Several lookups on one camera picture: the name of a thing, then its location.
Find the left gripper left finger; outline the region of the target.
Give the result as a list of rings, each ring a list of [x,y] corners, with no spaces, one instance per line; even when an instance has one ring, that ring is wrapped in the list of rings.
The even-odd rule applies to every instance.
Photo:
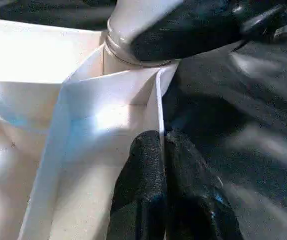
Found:
[[[108,240],[162,240],[166,231],[167,184],[160,134],[150,130],[131,144],[115,183]]]

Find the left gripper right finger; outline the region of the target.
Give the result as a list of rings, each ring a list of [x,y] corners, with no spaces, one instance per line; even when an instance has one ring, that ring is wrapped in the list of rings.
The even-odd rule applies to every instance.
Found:
[[[169,240],[241,240],[237,216],[221,179],[191,140],[179,131],[165,136]]]

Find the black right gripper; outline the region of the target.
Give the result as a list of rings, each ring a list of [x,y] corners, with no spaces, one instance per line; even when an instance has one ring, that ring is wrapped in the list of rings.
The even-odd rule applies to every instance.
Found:
[[[287,26],[287,0],[185,0],[130,44],[141,62],[184,59]]]

